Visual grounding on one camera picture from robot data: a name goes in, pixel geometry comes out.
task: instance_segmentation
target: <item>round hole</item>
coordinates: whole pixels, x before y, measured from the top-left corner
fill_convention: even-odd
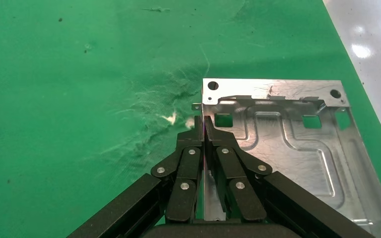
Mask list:
[[[218,89],[218,83],[214,82],[214,81],[211,81],[211,82],[208,83],[208,88],[211,89],[211,90],[217,90]]]
[[[340,98],[341,97],[341,93],[336,90],[336,89],[332,89],[331,90],[331,96],[333,96],[334,98]]]

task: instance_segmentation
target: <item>scratch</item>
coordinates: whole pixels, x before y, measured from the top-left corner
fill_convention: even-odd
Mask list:
[[[117,145],[115,145],[115,146],[110,147],[109,149],[106,149],[106,150],[100,152],[99,154],[100,154],[100,155],[105,154],[105,153],[110,152],[110,151],[113,151],[113,150],[115,150],[115,149],[117,149],[117,148],[119,148],[119,147],[121,147],[121,146],[122,146],[122,144],[117,144]]]
[[[162,8],[162,7],[152,7],[152,8],[143,8],[141,10],[144,10],[144,11],[155,11],[155,12],[169,12],[170,11],[170,8]]]
[[[185,79],[188,79],[188,76],[185,74],[185,72],[181,68],[179,68],[179,71],[182,72],[182,74],[185,77]]]
[[[211,66],[211,64],[209,63],[208,57],[206,56],[205,51],[204,51],[204,49],[203,49],[203,47],[202,47],[201,44],[199,44],[199,47],[201,48],[201,51],[202,51],[202,53],[203,53],[203,55],[204,55],[204,57],[205,57],[206,64],[207,64],[206,72],[205,72],[205,75],[204,75],[204,77],[206,77],[206,75],[207,75],[208,72],[209,72],[209,67]]]
[[[255,44],[255,43],[248,43],[248,45],[257,46],[257,47],[260,47],[260,48],[265,48],[264,45]]]
[[[124,113],[124,112],[130,112],[130,111],[133,111],[132,109],[126,109],[126,110],[120,110],[120,111],[117,111],[117,112],[115,112],[115,113],[113,113],[113,114],[119,114],[119,113]]]

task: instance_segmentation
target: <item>sheet metal plate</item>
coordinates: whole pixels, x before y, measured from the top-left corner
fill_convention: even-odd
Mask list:
[[[381,185],[340,81],[204,79],[202,103],[243,150],[381,237]],[[218,126],[216,114],[232,116],[232,127]],[[212,178],[205,186],[205,219],[224,219]]]

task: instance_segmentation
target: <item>hole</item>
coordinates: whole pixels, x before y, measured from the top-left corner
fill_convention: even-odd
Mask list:
[[[340,98],[341,97],[341,93],[336,90],[336,89],[332,89],[331,90],[331,96],[333,96],[334,98]]]
[[[211,81],[211,82],[208,83],[208,88],[211,89],[211,90],[217,90],[218,89],[218,83],[214,82],[214,81]]]
[[[322,124],[320,123],[319,116],[303,116],[303,125],[305,128],[309,129],[319,129],[322,128]]]
[[[231,114],[214,114],[216,127],[233,127],[233,116]]]
[[[340,130],[345,130],[351,126],[351,119],[347,110],[335,112],[335,119]]]

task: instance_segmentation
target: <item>metal pin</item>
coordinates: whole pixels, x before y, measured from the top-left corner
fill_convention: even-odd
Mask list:
[[[237,182],[237,183],[236,183],[236,188],[238,188],[238,189],[243,189],[243,188],[245,188],[245,184],[242,183],[242,182]]]
[[[266,170],[266,167],[265,167],[265,165],[259,165],[259,166],[257,167],[257,169],[260,170],[260,171],[265,171],[265,170]]]
[[[159,174],[162,174],[162,173],[164,173],[164,171],[166,171],[163,167],[159,167],[158,169],[157,169],[157,173],[159,173]]]
[[[181,188],[182,190],[187,190],[187,189],[189,188],[189,184],[183,182],[182,184],[180,184],[180,188]]]

